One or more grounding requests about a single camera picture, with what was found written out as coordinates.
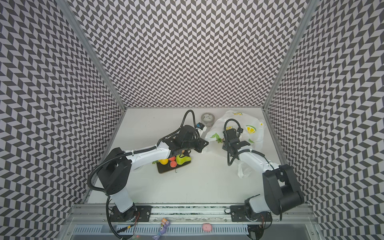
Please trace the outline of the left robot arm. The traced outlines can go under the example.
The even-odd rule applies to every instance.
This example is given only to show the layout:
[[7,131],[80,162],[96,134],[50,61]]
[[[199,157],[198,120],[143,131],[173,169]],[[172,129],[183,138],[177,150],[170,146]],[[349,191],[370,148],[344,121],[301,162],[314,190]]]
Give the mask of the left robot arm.
[[90,173],[87,185],[92,191],[104,193],[114,201],[114,211],[121,214],[120,220],[131,220],[138,210],[126,187],[132,170],[152,162],[165,160],[194,150],[201,153],[209,144],[201,138],[207,127],[197,123],[193,110],[186,111],[177,130],[162,137],[148,148],[123,151],[113,149]]

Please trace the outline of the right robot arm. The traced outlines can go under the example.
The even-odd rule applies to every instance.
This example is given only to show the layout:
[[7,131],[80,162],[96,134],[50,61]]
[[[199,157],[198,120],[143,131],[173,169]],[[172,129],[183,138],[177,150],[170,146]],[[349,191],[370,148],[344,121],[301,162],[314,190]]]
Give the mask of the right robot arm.
[[239,160],[262,174],[264,193],[245,200],[244,214],[250,221],[266,221],[270,214],[282,218],[283,213],[305,201],[294,168],[269,161],[263,153],[252,149],[249,142],[240,140],[242,133],[243,129],[237,120],[226,120],[223,150],[227,152],[228,166]]

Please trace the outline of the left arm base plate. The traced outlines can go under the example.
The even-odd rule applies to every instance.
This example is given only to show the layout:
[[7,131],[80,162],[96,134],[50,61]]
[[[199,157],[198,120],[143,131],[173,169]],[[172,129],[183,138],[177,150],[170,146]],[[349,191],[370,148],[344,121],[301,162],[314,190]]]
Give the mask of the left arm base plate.
[[111,222],[149,222],[150,216],[152,213],[152,206],[144,205],[144,206],[135,206],[133,205],[127,211],[121,213],[117,207],[113,207],[110,212],[110,220]]

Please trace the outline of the green fake pear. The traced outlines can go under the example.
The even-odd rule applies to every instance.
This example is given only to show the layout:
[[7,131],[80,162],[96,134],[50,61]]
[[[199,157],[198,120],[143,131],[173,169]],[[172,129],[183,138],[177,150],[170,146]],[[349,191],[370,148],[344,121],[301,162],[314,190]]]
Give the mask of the green fake pear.
[[190,156],[187,156],[187,155],[184,155],[184,154],[180,154],[180,155],[177,155],[176,156],[176,162],[177,162],[177,165],[178,166],[182,166],[188,162],[191,161],[191,157]]

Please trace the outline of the white plastic bag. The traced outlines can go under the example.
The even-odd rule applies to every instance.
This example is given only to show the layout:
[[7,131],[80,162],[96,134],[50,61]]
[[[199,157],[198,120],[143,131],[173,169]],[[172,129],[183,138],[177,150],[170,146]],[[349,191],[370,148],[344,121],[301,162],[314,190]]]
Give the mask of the white plastic bag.
[[224,128],[237,130],[238,126],[243,129],[240,134],[240,141],[250,143],[254,150],[261,150],[264,141],[265,121],[243,112],[228,110],[215,121],[211,129],[206,133],[205,140],[209,142],[209,145],[205,148],[205,152],[213,152],[216,155],[226,157],[225,151],[220,149],[225,140]]

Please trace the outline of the peach fake apple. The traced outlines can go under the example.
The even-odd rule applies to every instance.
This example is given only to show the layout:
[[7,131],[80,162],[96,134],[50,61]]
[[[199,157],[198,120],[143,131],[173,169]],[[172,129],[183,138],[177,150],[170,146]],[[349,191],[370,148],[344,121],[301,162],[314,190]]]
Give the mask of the peach fake apple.
[[176,161],[170,161],[170,167],[171,168],[175,168],[177,166],[177,162]]

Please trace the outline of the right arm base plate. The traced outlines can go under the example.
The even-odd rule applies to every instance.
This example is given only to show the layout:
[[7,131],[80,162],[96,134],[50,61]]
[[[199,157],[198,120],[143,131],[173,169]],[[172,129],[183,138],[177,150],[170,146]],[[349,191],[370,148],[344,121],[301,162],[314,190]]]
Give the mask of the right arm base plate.
[[230,216],[232,222],[270,222],[272,215],[270,212],[255,213],[246,205],[232,205],[230,206]]

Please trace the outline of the yellow fake lemon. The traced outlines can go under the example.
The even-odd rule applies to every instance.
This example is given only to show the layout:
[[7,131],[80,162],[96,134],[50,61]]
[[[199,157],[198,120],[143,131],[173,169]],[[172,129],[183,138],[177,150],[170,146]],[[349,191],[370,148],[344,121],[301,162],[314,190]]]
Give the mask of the yellow fake lemon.
[[164,160],[158,160],[158,162],[162,165],[167,165],[169,163],[169,160],[168,159],[164,159]]

